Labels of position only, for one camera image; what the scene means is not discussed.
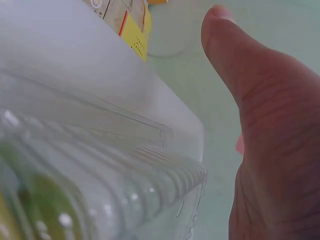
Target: yellow packaging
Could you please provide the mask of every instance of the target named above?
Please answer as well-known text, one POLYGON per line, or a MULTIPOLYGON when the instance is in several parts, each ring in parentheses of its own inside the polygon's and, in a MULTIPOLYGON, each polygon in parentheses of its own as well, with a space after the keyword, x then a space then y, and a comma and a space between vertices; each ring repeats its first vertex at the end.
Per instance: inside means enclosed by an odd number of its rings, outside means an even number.
POLYGON ((144 61, 147 60, 151 14, 144 0, 85 0, 144 61))

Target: plastic packaging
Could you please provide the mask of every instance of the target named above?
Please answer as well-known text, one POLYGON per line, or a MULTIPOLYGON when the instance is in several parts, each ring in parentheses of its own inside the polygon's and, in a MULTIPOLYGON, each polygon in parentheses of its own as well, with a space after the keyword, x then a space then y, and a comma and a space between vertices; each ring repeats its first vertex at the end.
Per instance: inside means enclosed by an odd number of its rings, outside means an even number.
POLYGON ((0 109, 0 208, 3 216, 11 216, 4 223, 7 233, 57 240, 183 240, 190 235, 207 174, 200 162, 162 147, 167 128, 157 136, 150 125, 134 123, 133 113, 101 110, 44 85, 1 76, 7 93, 0 94, 2 104, 21 108, 0 109), (9 103, 19 88, 24 89, 19 101, 9 103), (53 98, 69 116, 22 104, 38 99, 50 106, 53 98), (96 111, 96 122, 84 114, 88 111, 96 111), (97 124, 102 116, 109 129, 97 124), (121 133, 119 123, 107 116, 137 124, 144 133, 121 133))

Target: green object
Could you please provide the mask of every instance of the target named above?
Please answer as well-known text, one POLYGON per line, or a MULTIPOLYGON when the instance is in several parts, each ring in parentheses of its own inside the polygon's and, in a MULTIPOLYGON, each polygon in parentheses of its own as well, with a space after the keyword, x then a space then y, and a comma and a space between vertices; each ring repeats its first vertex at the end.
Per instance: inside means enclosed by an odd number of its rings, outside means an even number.
POLYGON ((0 192, 0 240, 22 240, 18 224, 0 192))
POLYGON ((0 142, 0 157, 23 185, 18 198, 39 240, 81 240, 78 216, 64 190, 22 159, 7 141, 0 142))

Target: yellow label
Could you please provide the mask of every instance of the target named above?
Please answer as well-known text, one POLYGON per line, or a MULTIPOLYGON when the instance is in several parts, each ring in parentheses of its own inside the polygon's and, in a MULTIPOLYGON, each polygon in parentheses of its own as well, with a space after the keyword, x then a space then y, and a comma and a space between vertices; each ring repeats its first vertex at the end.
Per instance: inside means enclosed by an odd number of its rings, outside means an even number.
POLYGON ((126 19, 124 19, 123 23, 119 35, 146 62, 148 42, 145 35, 141 32, 130 13, 126 14, 126 19))

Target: light green background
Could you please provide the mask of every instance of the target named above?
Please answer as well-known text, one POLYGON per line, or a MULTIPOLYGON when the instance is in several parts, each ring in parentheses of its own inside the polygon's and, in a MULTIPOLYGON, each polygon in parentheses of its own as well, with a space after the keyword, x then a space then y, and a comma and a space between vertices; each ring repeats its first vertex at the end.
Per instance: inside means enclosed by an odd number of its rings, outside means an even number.
POLYGON ((204 164, 209 177, 193 239, 227 240, 234 180, 242 160, 235 151, 241 127, 232 96, 203 53, 202 19, 213 4, 224 4, 233 11, 237 24, 252 37, 293 55, 320 73, 320 1, 197 1, 190 26, 195 33, 192 44, 176 57, 149 57, 148 64, 204 125, 204 164))

